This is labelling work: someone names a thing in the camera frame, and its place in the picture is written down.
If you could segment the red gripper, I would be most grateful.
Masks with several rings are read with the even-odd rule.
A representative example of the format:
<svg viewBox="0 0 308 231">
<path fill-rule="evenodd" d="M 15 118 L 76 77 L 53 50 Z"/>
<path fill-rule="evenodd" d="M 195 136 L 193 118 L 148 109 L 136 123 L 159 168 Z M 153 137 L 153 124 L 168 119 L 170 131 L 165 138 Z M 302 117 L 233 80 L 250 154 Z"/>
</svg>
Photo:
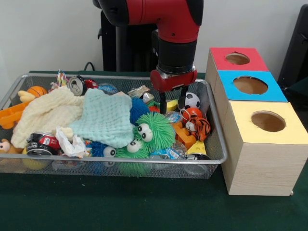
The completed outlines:
<svg viewBox="0 0 308 231">
<path fill-rule="evenodd" d="M 160 93 L 160 113 L 167 112 L 167 102 L 165 92 L 181 88 L 179 97 L 179 109 L 184 108 L 186 93 L 190 84 L 194 83 L 197 77 L 197 70 L 195 66 L 192 70 L 182 74 L 166 74 L 160 69 L 152 70 L 150 72 L 150 81 L 155 90 Z"/>
</svg>

